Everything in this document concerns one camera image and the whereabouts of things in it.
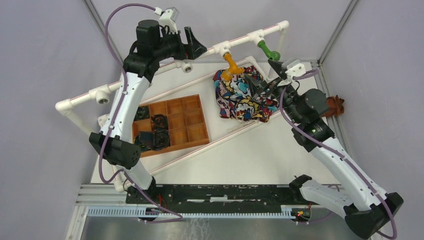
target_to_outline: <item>patterned cloth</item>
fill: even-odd
[[[252,99],[249,84],[243,74],[234,75],[232,80],[227,82],[221,80],[222,72],[223,70],[217,71],[213,77],[216,101],[221,108],[221,118],[268,122],[270,116],[277,110],[278,102],[261,96]],[[246,67],[244,72],[263,81],[261,74],[254,66]]]

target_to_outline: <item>purple wall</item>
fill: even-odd
[[[118,69],[80,0],[1,1],[0,60],[0,239],[64,239],[95,151],[55,103]],[[95,128],[106,109],[76,112]]]
[[[402,240],[422,239],[423,9],[422,0],[360,1],[324,63],[331,94],[346,100],[352,156],[405,201],[395,217]]]

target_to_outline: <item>white pvc pipe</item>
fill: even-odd
[[[202,54],[198,59],[202,59],[202,58],[205,58],[207,56],[219,53],[220,46],[226,46],[226,47],[230,48],[230,47],[235,47],[235,46],[243,44],[243,43],[253,42],[255,37],[257,37],[258,35],[261,35],[262,37],[264,37],[266,35],[269,35],[269,34],[272,34],[272,33],[278,32],[278,31],[284,32],[288,27],[289,27],[289,22],[288,21],[282,21],[282,22],[277,23],[276,25],[267,27],[265,29],[256,30],[254,32],[248,33],[245,36],[233,39],[231,41],[223,41],[221,43],[214,45],[214,47],[209,48],[207,50],[207,52]],[[155,75],[167,72],[167,71],[175,69],[175,68],[179,68],[182,65],[181,62],[182,61],[173,61],[173,62],[170,62],[166,65],[163,65],[156,71]],[[65,111],[65,110],[71,110],[73,107],[75,107],[79,104],[82,104],[82,103],[87,102],[89,100],[95,99],[97,91],[101,90],[101,91],[104,91],[104,92],[110,94],[110,93],[116,91],[120,87],[120,85],[121,85],[121,79],[120,79],[120,81],[116,81],[116,82],[111,83],[111,84],[105,84],[105,85],[102,85],[100,87],[96,87],[96,88],[88,91],[87,93],[84,93],[82,95],[76,96],[76,97],[71,98],[71,99],[66,99],[66,100],[61,101],[61,103],[62,103],[60,105],[61,108],[58,109],[58,107],[56,107],[56,109],[59,112]]]
[[[281,56],[283,56],[283,42],[284,42],[284,38],[286,37],[286,33],[287,30],[289,29],[289,27],[287,26],[286,28],[284,28],[284,30],[281,31],[279,39],[278,39],[278,44],[277,44],[277,48],[276,51],[278,53],[280,53]],[[278,74],[276,73],[276,71],[274,71],[274,69],[271,67],[269,68],[269,73],[268,76],[266,77],[267,82],[270,82],[276,78],[278,78]]]
[[[255,62],[256,63],[256,60],[252,57],[252,56],[248,56],[248,57],[246,57],[245,59],[243,59],[243,60],[240,60],[240,61],[238,61],[237,62],[237,64],[238,65],[245,65],[245,64],[247,64],[247,63],[252,63],[253,64],[253,62]],[[156,100],[159,100],[159,99],[161,99],[161,98],[164,98],[164,97],[166,97],[166,96],[168,96],[168,95],[171,95],[171,94],[173,94],[173,93],[176,93],[176,92],[179,92],[179,91],[181,91],[181,90],[183,90],[183,89],[186,89],[186,88],[188,88],[188,87],[190,87],[190,86],[193,86],[193,85],[195,85],[195,84],[198,84],[198,83],[200,83],[200,82],[202,82],[202,81],[204,81],[204,80],[210,80],[216,73],[217,73],[217,71],[218,70],[216,70],[216,71],[213,71],[213,72],[210,72],[210,73],[208,73],[208,74],[206,74],[206,75],[203,75],[203,76],[201,76],[201,77],[199,77],[199,78],[196,78],[196,79],[194,79],[194,80],[192,80],[192,81],[189,81],[189,82],[187,82],[187,83],[184,83],[184,84],[182,84],[182,85],[179,85],[179,86],[177,86],[177,87],[174,87],[174,88],[172,88],[172,89],[169,89],[169,90],[167,90],[167,91],[164,91],[164,92],[162,92],[162,93],[160,93],[160,94],[158,94],[158,95],[155,95],[155,96],[152,96],[152,97],[150,97],[150,98],[147,98],[147,99],[145,99],[145,100],[142,100],[141,102],[140,102],[140,105],[144,105],[144,104],[148,104],[148,103],[152,103],[152,102],[154,102],[154,101],[156,101]]]
[[[264,37],[266,35],[269,35],[269,34],[272,34],[272,33],[278,32],[278,31],[284,31],[288,27],[289,27],[289,22],[288,21],[282,21],[282,22],[275,24],[274,26],[270,26],[270,27],[267,27],[265,29],[259,29],[259,30],[253,31],[251,33],[248,33],[247,35],[233,39],[231,41],[223,41],[221,43],[215,44],[211,48],[208,48],[207,52],[203,53],[198,59],[202,59],[202,58],[205,58],[205,57],[213,55],[213,54],[218,54],[221,46],[231,48],[231,47],[235,47],[237,45],[244,44],[244,43],[247,43],[247,42],[253,42],[256,35],[261,35],[262,37]]]
[[[280,111],[278,110],[278,111],[274,112],[269,117],[269,119],[271,120],[273,118],[276,118],[279,115],[280,115]],[[181,163],[183,160],[191,159],[191,158],[193,158],[193,157],[195,157],[195,156],[197,156],[197,155],[199,155],[201,153],[204,153],[204,152],[206,152],[206,151],[208,151],[208,150],[210,150],[210,149],[212,149],[212,148],[214,148],[216,146],[219,146],[219,145],[221,145],[221,144],[223,144],[223,143],[225,143],[225,142],[227,142],[227,141],[229,141],[229,140],[231,140],[231,139],[233,139],[233,138],[235,138],[235,137],[237,137],[237,136],[239,136],[239,135],[241,135],[241,134],[243,134],[243,133],[245,133],[247,131],[250,131],[250,130],[252,130],[252,129],[254,129],[254,128],[256,128],[256,127],[258,127],[258,126],[260,126],[262,124],[264,124],[264,122],[261,122],[261,121],[252,122],[252,123],[250,123],[250,124],[248,124],[248,125],[240,128],[237,131],[234,131],[234,132],[232,132],[232,133],[230,133],[230,134],[228,134],[228,135],[226,135],[224,137],[221,137],[220,139],[218,139],[216,141],[213,141],[213,142],[211,142],[211,143],[209,143],[207,145],[204,145],[201,148],[198,148],[198,149],[196,149],[196,150],[194,150],[192,152],[189,152],[189,153],[187,153],[186,155],[184,155],[184,156],[182,156],[180,158],[177,158],[177,159],[175,159],[175,160],[173,160],[171,162],[168,162],[165,165],[162,165],[162,166],[160,166],[160,167],[158,167],[156,169],[153,169],[153,170],[149,171],[148,173],[151,174],[152,176],[155,176],[155,175],[157,175],[157,174],[159,174],[159,173],[161,173],[161,172],[163,172],[163,171],[165,171],[165,170],[167,170],[169,168],[172,168],[172,167],[176,166],[177,164]]]

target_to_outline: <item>wooden organizer tray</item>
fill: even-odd
[[[209,143],[208,130],[199,95],[185,96],[148,105],[150,117],[163,114],[167,117],[170,146],[159,151],[144,151],[141,157],[163,154]],[[132,137],[141,131],[152,131],[152,119],[143,119],[132,123]]]

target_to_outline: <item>white table surface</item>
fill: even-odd
[[[311,69],[309,63],[304,64],[307,70]],[[270,66],[267,63],[259,65],[268,73]],[[143,99],[216,72],[226,63],[197,63],[193,66],[193,71],[188,74],[174,69],[155,76],[153,85]],[[301,80],[299,93],[316,87],[313,77]],[[220,108],[216,103],[212,78],[170,94],[158,102],[195,94],[200,96],[210,142],[226,136],[228,129],[240,124],[237,120],[219,116]],[[144,157],[141,161],[150,172],[198,148],[200,146]],[[107,161],[103,162],[103,173],[106,178],[112,176],[112,167]],[[320,161],[296,143],[291,127],[282,116],[278,116],[197,156],[183,158],[173,167],[155,172],[153,176],[157,184],[288,184],[294,176],[302,174],[322,184],[338,183]],[[91,182],[101,183],[97,165]]]

